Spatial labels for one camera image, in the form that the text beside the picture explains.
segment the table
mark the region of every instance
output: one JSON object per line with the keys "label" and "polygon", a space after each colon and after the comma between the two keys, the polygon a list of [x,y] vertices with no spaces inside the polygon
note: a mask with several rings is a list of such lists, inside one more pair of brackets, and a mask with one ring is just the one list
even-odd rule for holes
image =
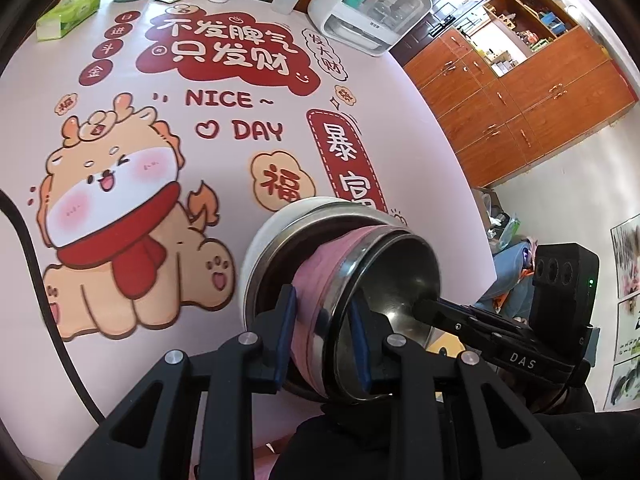
{"label": "table", "polygon": [[[449,300],[473,302],[495,279],[463,173],[409,78],[304,14],[254,0],[103,0],[62,40],[28,38],[0,89],[0,185],[30,229],[58,323],[47,332],[1,217],[11,358],[0,416],[29,457],[65,463],[95,428],[52,340],[109,413],[167,350],[206,352],[241,332],[244,253],[299,198],[401,219],[433,245]],[[285,392],[255,397],[255,442],[316,413]]]}

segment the transparent lid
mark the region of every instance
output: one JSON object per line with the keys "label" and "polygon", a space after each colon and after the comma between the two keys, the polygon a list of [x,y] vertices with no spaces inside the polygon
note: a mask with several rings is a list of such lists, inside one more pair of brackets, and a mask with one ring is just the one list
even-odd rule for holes
{"label": "transparent lid", "polygon": [[396,44],[431,9],[431,0],[342,0],[327,21],[336,36],[372,52]]}

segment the red heart outline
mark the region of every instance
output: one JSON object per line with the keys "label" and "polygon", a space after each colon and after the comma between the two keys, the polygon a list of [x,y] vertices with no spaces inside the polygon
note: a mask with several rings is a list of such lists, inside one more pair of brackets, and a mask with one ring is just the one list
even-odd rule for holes
{"label": "red heart outline", "polygon": [[[214,125],[214,131],[212,134],[210,134],[209,127],[212,124]],[[205,133],[202,133],[200,131],[201,128],[204,129]],[[196,124],[196,133],[198,134],[199,137],[202,137],[203,139],[215,139],[218,136],[219,131],[220,131],[220,125],[218,124],[217,121],[214,121],[213,119],[210,121],[207,121],[206,123]]]}

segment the pink cheek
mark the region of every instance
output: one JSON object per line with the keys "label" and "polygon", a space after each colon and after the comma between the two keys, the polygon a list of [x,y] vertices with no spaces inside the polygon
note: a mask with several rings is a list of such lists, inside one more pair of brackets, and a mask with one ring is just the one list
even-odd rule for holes
{"label": "pink cheek", "polygon": [[79,228],[89,217],[91,199],[89,193],[76,190],[65,195],[56,205],[55,223],[65,231]]}
{"label": "pink cheek", "polygon": [[149,153],[136,158],[136,178],[154,182],[170,176],[171,161],[164,153]]}

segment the cartoon tail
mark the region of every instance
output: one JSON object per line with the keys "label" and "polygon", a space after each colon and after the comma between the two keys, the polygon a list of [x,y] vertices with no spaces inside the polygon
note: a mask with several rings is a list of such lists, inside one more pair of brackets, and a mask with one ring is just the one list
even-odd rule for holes
{"label": "cartoon tail", "polygon": [[187,210],[191,225],[201,233],[208,225],[216,225],[218,216],[218,197],[204,181],[196,192],[190,191],[187,197]]}

